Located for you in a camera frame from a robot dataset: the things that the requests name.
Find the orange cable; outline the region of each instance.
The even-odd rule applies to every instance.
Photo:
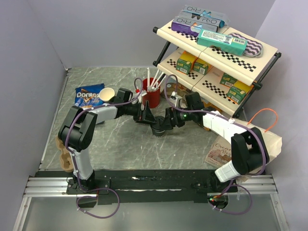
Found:
[[[273,109],[271,109],[271,108],[263,108],[263,109],[261,109],[260,111],[258,111],[257,113],[255,113],[255,115],[251,118],[251,120],[250,120],[247,124],[250,124],[251,121],[256,117],[256,115],[258,115],[260,112],[265,111],[265,110],[269,110],[269,111],[272,111],[273,113],[275,113],[275,115],[276,115],[276,120],[275,120],[274,124],[273,124],[272,126],[270,126],[268,129],[266,129],[264,132],[267,132],[268,130],[270,130],[271,128],[273,128],[273,127],[276,125],[277,121],[278,121],[278,114],[277,114],[277,112],[275,112],[275,111],[274,111]]]

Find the black shelf frame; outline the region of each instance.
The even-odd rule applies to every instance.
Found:
[[[158,27],[154,27],[153,28],[153,32],[157,33],[157,30],[159,28]],[[164,45],[162,51],[160,52],[158,58],[153,62],[153,65],[157,67],[158,64],[160,64],[160,62],[162,61],[166,51],[168,50],[169,46],[170,46],[171,42],[167,41],[166,44]],[[263,86],[262,81],[265,78],[265,76],[268,74],[268,72],[271,70],[271,68],[275,65],[275,63],[277,62],[277,60],[281,57],[281,53],[277,52],[274,54],[274,59],[271,61],[271,63],[269,64],[269,66],[265,69],[265,71],[262,73],[261,77],[259,78],[259,80],[257,82],[253,82],[252,85],[254,86],[251,91],[248,93],[248,95],[245,97],[245,99],[242,101],[242,103],[239,105],[239,107],[236,109],[236,111],[234,112],[233,116],[234,118],[239,118],[240,117],[240,113],[243,110],[244,105],[247,103],[247,101],[249,100],[249,98],[252,96],[252,94],[256,91],[256,90],[260,90]]]

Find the white wall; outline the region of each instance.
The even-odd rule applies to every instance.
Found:
[[[307,1],[276,0],[257,38],[275,46],[282,53],[264,86],[246,107],[249,117],[264,107],[279,114],[273,132],[282,136],[282,153],[267,168],[277,184],[291,230],[308,228],[308,101]],[[254,123],[268,127],[274,115],[264,113]]]
[[[0,230],[39,166],[65,70],[26,0],[0,7]]]
[[[165,41],[152,32],[185,4],[226,13],[255,36],[275,0],[28,0],[64,66],[149,66]]]

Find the teal box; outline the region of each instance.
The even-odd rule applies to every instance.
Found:
[[[246,49],[247,40],[201,29],[197,44],[206,47],[217,47],[224,52],[241,56]]]

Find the purple box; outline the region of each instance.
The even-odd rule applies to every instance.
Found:
[[[197,22],[187,18],[175,17],[175,19],[173,19],[172,21],[171,29],[177,32],[189,34],[196,37],[198,36],[201,29],[217,32],[218,27]]]

